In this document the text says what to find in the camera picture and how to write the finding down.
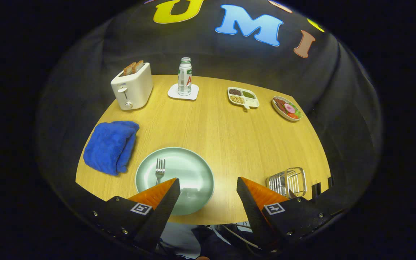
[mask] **bread slice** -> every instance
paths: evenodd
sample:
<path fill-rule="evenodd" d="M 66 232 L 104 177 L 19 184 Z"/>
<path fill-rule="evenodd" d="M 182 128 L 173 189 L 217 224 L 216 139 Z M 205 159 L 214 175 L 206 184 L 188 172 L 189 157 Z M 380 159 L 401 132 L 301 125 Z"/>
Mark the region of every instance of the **bread slice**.
<path fill-rule="evenodd" d="M 144 66 L 144 61 L 138 61 L 136 63 L 136 65 L 134 65 L 132 67 L 132 73 L 134 74 L 134 73 L 138 72 L 140 70 L 140 68 L 142 68 L 142 66 Z"/>
<path fill-rule="evenodd" d="M 126 68 L 123 69 L 123 76 L 130 75 L 133 72 L 133 67 L 136 65 L 135 62 L 129 64 Z"/>

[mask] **white toaster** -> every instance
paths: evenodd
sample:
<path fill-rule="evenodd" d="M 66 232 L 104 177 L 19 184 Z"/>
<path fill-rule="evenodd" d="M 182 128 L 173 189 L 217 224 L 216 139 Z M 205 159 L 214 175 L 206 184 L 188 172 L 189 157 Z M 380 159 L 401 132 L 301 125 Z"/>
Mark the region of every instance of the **white toaster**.
<path fill-rule="evenodd" d="M 150 64 L 145 62 L 144 66 L 134 74 L 120 77 L 121 74 L 123 71 L 110 82 L 120 108 L 138 109 L 147 104 L 153 88 Z"/>

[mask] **wooden table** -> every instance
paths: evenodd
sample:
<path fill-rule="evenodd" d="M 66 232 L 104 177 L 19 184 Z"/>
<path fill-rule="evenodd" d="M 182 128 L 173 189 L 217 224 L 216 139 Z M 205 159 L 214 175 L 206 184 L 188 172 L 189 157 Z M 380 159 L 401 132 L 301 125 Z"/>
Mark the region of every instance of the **wooden table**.
<path fill-rule="evenodd" d="M 265 185 L 266 177 L 299 166 L 307 180 L 304 198 L 312 198 L 313 184 L 320 182 L 322 192 L 328 189 L 327 158 L 308 118 L 303 113 L 301 120 L 290 122 L 272 107 L 272 98 L 282 96 L 301 110 L 293 97 L 250 84 L 194 76 L 192 82 L 200 87 L 197 99 L 172 99 L 167 92 L 177 82 L 177 75 L 152 78 L 153 90 L 144 107 L 123 111 L 115 100 L 97 122 L 134 121 L 140 129 L 126 173 L 111 176 L 98 172 L 85 164 L 81 153 L 76 182 L 92 194 L 103 200 L 133 196 L 140 162 L 165 147 L 198 153 L 214 174 L 214 194 L 208 204 L 193 214 L 171 216 L 170 222 L 208 225 L 247 221 L 236 192 L 240 176 Z M 228 100 L 228 87 L 253 91 L 259 107 L 246 110 L 233 105 Z"/>

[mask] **blue towel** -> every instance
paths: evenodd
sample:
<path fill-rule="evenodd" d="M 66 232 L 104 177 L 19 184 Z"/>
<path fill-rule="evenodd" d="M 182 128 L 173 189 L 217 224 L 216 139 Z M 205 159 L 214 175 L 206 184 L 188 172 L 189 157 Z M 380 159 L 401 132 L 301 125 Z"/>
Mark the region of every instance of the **blue towel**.
<path fill-rule="evenodd" d="M 84 162 L 113 176 L 126 172 L 137 130 L 139 125 L 131 121 L 100 123 L 84 149 Z"/>

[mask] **green plate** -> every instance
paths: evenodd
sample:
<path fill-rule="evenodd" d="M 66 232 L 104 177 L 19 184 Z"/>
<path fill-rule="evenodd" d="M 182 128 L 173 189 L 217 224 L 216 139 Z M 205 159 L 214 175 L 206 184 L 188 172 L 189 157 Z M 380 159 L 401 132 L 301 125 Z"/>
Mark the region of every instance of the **green plate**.
<path fill-rule="evenodd" d="M 148 155 L 137 168 L 136 188 L 138 192 L 155 186 L 157 158 L 165 159 L 165 176 L 160 183 L 179 178 L 181 194 L 171 215 L 192 214 L 208 203 L 215 189 L 213 172 L 200 155 L 180 147 L 167 147 Z"/>

